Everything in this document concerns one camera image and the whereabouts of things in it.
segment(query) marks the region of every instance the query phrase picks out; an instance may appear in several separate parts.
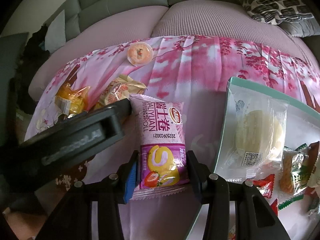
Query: black and white patterned pillow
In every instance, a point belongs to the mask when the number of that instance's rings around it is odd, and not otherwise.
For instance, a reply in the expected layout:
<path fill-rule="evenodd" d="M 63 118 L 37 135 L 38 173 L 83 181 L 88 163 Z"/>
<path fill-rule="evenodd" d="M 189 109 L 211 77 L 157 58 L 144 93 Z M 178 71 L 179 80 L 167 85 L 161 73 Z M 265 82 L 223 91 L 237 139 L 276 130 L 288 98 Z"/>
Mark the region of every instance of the black and white patterned pillow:
<path fill-rule="evenodd" d="M 314 17 L 301 0 L 240 0 L 240 4 L 253 20 L 274 25 Z"/>

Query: red oval logo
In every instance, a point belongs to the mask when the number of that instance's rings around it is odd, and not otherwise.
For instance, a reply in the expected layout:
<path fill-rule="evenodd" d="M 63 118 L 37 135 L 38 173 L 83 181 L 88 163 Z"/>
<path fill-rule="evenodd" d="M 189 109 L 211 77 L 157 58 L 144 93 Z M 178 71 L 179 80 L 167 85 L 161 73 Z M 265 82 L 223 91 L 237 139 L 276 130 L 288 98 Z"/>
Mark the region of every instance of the red oval logo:
<path fill-rule="evenodd" d="M 171 107 L 169 109 L 170 117 L 175 124 L 181 124 L 181 115 L 177 108 Z"/>

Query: yellow candy wrapper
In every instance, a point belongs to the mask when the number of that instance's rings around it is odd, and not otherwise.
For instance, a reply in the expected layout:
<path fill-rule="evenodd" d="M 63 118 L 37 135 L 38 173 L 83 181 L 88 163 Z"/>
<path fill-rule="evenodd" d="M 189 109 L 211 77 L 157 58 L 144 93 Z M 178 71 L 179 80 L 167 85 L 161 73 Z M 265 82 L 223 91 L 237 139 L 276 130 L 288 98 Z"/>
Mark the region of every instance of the yellow candy wrapper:
<path fill-rule="evenodd" d="M 121 74 L 104 90 L 94 109 L 129 98 L 130 94 L 142 94 L 146 88 L 145 84 L 135 81 L 127 75 Z"/>
<path fill-rule="evenodd" d="M 63 114 L 80 114 L 86 104 L 86 96 L 90 86 L 79 90 L 72 90 L 69 83 L 63 84 L 55 97 L 55 104 L 61 109 Z"/>

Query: white label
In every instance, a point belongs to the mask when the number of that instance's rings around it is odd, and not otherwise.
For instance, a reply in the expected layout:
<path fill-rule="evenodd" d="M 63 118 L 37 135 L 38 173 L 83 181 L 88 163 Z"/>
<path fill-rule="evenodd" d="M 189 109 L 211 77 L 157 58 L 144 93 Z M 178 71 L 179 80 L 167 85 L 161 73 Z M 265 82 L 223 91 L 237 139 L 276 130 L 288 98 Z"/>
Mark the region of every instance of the white label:
<path fill-rule="evenodd" d="M 260 153 L 245 152 L 242 166 L 254 166 L 260 162 L 260 159 Z"/>
<path fill-rule="evenodd" d="M 69 115 L 69 110 L 70 110 L 70 106 L 71 106 L 70 100 L 56 96 L 55 103 L 64 114 Z"/>

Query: wall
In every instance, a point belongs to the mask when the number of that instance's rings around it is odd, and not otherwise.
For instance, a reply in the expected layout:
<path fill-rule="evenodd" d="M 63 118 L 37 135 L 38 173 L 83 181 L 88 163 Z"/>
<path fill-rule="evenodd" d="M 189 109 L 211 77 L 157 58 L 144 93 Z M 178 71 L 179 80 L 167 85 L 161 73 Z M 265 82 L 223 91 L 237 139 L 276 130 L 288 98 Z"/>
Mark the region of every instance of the wall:
<path fill-rule="evenodd" d="M 65 0 L 23 0 L 15 10 L 1 36 L 38 31 L 41 25 Z"/>

